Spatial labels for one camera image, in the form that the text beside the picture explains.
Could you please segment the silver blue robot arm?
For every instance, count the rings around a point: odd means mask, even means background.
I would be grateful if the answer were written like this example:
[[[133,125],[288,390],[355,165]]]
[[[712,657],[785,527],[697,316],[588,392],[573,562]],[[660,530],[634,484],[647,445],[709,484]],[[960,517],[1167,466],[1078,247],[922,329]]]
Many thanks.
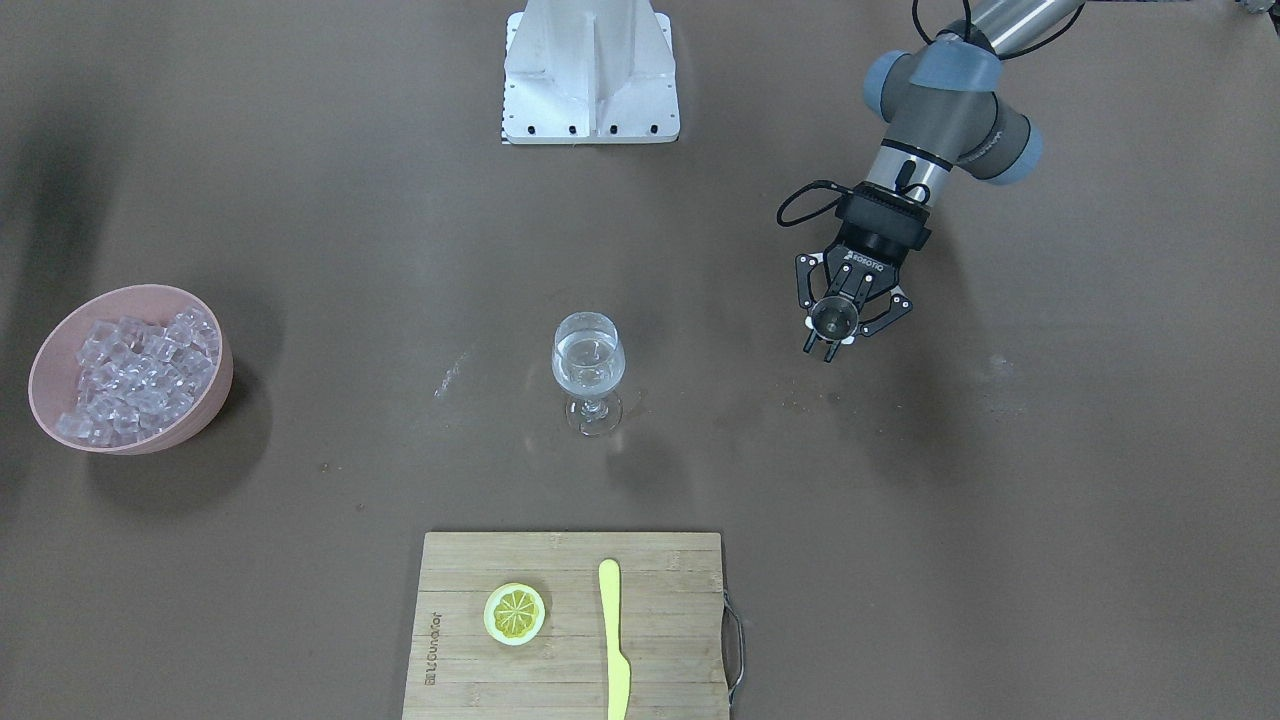
[[[916,53],[892,51],[867,72],[861,94],[886,132],[863,182],[815,179],[838,218],[835,240],[795,258],[797,305],[810,352],[824,360],[913,309],[900,283],[931,237],[931,213],[955,172],[989,184],[1028,177],[1044,142],[1036,123],[998,95],[1004,67],[1062,36],[1082,1],[965,1],[961,18],[922,35]]]

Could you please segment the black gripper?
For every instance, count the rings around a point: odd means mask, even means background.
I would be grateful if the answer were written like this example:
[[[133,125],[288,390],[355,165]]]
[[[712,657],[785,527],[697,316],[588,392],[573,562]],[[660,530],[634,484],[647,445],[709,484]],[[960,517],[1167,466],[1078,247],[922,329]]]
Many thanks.
[[[823,254],[795,258],[797,304],[808,315],[818,300],[845,295],[860,310],[858,336],[850,345],[872,337],[911,311],[911,301],[900,284],[900,272],[910,251],[905,243],[874,232],[841,232]],[[827,283],[820,299],[813,284],[813,275],[819,270],[823,270]],[[850,346],[827,343],[806,329],[803,351],[812,354],[818,343],[824,345],[824,363],[832,363],[840,348]]]

